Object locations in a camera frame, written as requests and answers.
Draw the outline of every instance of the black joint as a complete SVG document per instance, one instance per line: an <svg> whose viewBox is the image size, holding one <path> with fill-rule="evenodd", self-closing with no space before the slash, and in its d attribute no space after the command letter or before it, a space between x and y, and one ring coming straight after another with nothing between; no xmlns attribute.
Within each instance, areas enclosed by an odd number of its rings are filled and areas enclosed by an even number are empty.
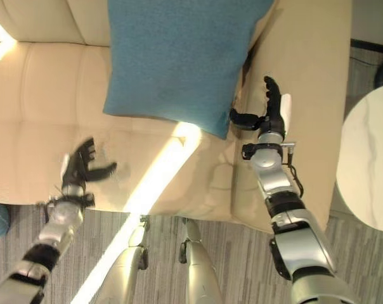
<svg viewBox="0 0 383 304"><path fill-rule="evenodd" d="M269 247L270 247L270 251L272 253L273 263L275 264L276 271L278 272L278 274L282 278L284 278L284 279L286 279L288 281L291 280L290 274L289 274L289 272L288 272L288 270L286 268L286 265L285 265L285 262L282 259L282 256L280 255L278 246L277 246L276 241L275 241L274 238L270 240Z"/></svg>
<svg viewBox="0 0 383 304"><path fill-rule="evenodd" d="M60 252L50 245L37 244L32 247L23 257L23 260L38 263L52 271L58 262Z"/></svg>
<svg viewBox="0 0 383 304"><path fill-rule="evenodd" d="M242 146L242 158L244 160L250 160L257 150L260 149L273 149L278 151L280 157L283 159L283 148L279 144L244 144Z"/></svg>
<svg viewBox="0 0 383 304"><path fill-rule="evenodd" d="M296 282L298 279L306 276L314 276L314 275L323 275L333 277L334 275L326 268L321 266L312 266L297 269L293 273L293 282Z"/></svg>
<svg viewBox="0 0 383 304"><path fill-rule="evenodd" d="M266 199L265 203L270 217L289 210L305 209L300 197L292 191L282 191L272 194Z"/></svg>
<svg viewBox="0 0 383 304"><path fill-rule="evenodd" d="M37 280L22 274L11 274L10 279L41 287L45 287L46 284L46 277L44 276Z"/></svg>

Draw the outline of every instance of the silver arm segment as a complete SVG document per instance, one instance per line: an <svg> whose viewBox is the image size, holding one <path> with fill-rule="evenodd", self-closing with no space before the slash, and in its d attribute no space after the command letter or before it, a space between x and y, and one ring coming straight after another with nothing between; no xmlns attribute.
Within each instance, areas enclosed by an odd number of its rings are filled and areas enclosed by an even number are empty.
<svg viewBox="0 0 383 304"><path fill-rule="evenodd" d="M148 251L142 245L149 220L141 217L126 248L116 259L101 285L95 304L131 304L134 298L138 270L148 267Z"/></svg>
<svg viewBox="0 0 383 304"><path fill-rule="evenodd" d="M222 304L216 270L201 243L198 226L194 220L183 220L186 237L181 247L180 262L188 266L186 304Z"/></svg>
<svg viewBox="0 0 383 304"><path fill-rule="evenodd" d="M94 155L94 141L89 138L65 158L62 196L49 201L55 208L48 223L22 261L15 265L0 284L0 304L42 302L50 273L83 223L84 209L94 206L94 196L85 193L86 182L106 179L117 168L117 163L113 162L107 167L90 170L88 165L94 160Z"/></svg>
<svg viewBox="0 0 383 304"><path fill-rule="evenodd" d="M283 137L268 132L259 136L259 143L281 144ZM250 159L268 211L275 237L271 247L275 263L293 280L292 303L302 304L355 304L356 297L347 284L335 276L335 265L328 241L316 219L304 205L292 208L288 201L281 201L278 194L296 193L291 178L282 168L282 157L275 149L259 149Z"/></svg>
<svg viewBox="0 0 383 304"><path fill-rule="evenodd" d="M0 304L40 303L43 288L59 258L66 252L83 222L81 208L61 201L36 242L0 285Z"/></svg>

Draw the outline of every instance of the gray carpet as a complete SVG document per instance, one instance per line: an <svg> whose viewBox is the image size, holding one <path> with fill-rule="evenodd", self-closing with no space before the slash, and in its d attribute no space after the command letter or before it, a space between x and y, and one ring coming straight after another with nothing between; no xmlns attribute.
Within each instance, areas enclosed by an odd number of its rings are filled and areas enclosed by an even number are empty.
<svg viewBox="0 0 383 304"><path fill-rule="evenodd" d="M383 55L351 50L351 56L378 64ZM371 91L376 66L351 60L347 111ZM12 226L0 237L0 278L19 260L43 225L35 206L11 206ZM339 275L363 304L383 304L383 232L350 216L334 212L327 237ZM122 213L86 211L73 246L57 266L46 288L44 303L69 303L90 270L125 221ZM199 222L203 242L217 267L225 303L290 303L290 283L278 276L268 250L269 234L241 225ZM135 303L184 303L186 267L177 262L183 235L178 218L152 217L146 238L150 267L138 276Z"/></svg>

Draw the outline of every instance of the sofa cushion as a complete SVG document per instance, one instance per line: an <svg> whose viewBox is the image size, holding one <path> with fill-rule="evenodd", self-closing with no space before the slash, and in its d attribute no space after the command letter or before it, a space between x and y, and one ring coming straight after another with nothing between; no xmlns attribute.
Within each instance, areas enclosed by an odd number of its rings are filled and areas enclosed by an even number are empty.
<svg viewBox="0 0 383 304"><path fill-rule="evenodd" d="M170 160L185 155L188 136L168 120L103 114L110 70L108 47L80 44L17 43L0 61L0 203L58 195L63 155L93 136L97 165L118 162L111 179L88 184L95 208L140 210L131 195L165 147L175 147ZM232 133L222 141L202 132L150 213L231 220L234 150ZM156 182L145 193L152 191Z"/></svg>
<svg viewBox="0 0 383 304"><path fill-rule="evenodd" d="M110 0L104 112L190 122L224 139L250 38L271 4Z"/></svg>

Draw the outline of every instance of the sofa armrest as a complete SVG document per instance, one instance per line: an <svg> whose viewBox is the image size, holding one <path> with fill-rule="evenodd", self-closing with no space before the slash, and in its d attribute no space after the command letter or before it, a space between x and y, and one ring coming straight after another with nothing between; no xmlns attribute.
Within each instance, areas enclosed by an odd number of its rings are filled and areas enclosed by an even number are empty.
<svg viewBox="0 0 383 304"><path fill-rule="evenodd" d="M264 111L263 77L292 95L287 140L296 141L294 164L306 206L325 228L338 162L344 116L351 31L350 0L279 0L264 29L243 90L250 113ZM244 132L242 142L256 136ZM233 216L271 231L256 180L237 150Z"/></svg>

